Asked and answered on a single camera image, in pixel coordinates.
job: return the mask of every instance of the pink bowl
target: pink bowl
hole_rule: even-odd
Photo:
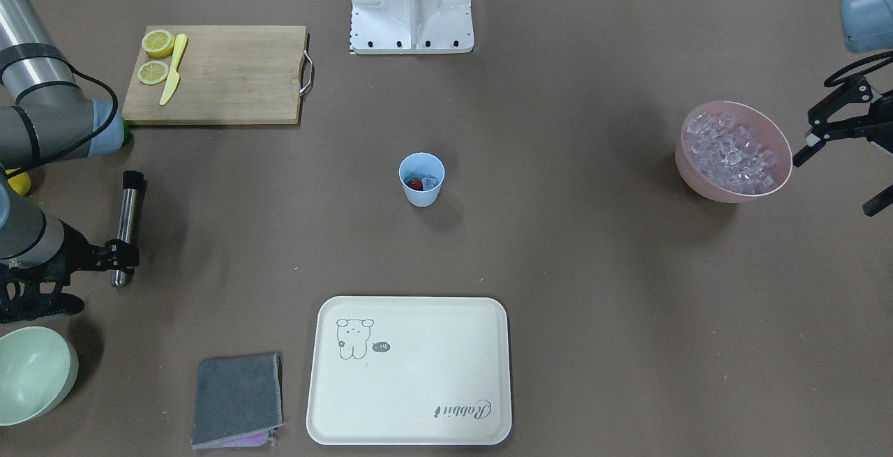
[[[701,171],[698,171],[698,168],[695,167],[695,163],[691,161],[688,152],[686,152],[683,147],[683,140],[685,138],[686,125],[689,120],[701,112],[707,112],[708,114],[734,114],[734,116],[737,117],[737,122],[741,124],[741,126],[753,129],[753,132],[756,134],[756,139],[759,140],[763,148],[771,149],[779,158],[778,163],[773,165],[770,169],[772,179],[777,183],[775,188],[769,190],[767,193],[759,193],[755,195],[735,193],[712,183],[710,178],[707,178],[704,174],[701,174]],[[679,168],[679,174],[682,175],[682,179],[685,180],[685,183],[687,183],[692,190],[695,190],[695,192],[708,199],[716,200],[717,202],[750,202],[751,200],[757,199],[757,197],[765,197],[771,193],[778,192],[781,187],[784,187],[785,183],[788,183],[790,171],[793,167],[791,163],[792,156],[790,145],[788,145],[788,140],[784,137],[781,129],[778,129],[778,126],[775,126],[775,124],[769,120],[769,117],[766,117],[759,111],[734,101],[712,101],[710,103],[702,104],[700,107],[692,110],[691,113],[685,117],[685,122],[682,123],[682,130],[679,133],[679,139],[676,141],[675,153],[676,167]]]

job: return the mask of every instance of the lemon half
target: lemon half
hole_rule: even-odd
[[[167,63],[153,60],[143,63],[143,66],[140,66],[140,69],[137,71],[137,77],[140,79],[140,82],[143,82],[145,85],[155,85],[156,83],[164,82],[167,78],[167,73]]]
[[[168,57],[173,53],[173,35],[167,30],[153,30],[143,37],[143,50],[150,57]]]

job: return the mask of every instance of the gray towel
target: gray towel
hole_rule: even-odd
[[[254,447],[272,441],[282,425],[277,353],[205,359],[197,376],[193,449]]]

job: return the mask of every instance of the green bowl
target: green bowl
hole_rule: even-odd
[[[77,377],[77,355],[61,334],[45,327],[0,337],[0,426],[53,410]]]

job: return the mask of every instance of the white metal stand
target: white metal stand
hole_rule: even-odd
[[[474,47],[472,0],[351,2],[351,53],[451,54]]]

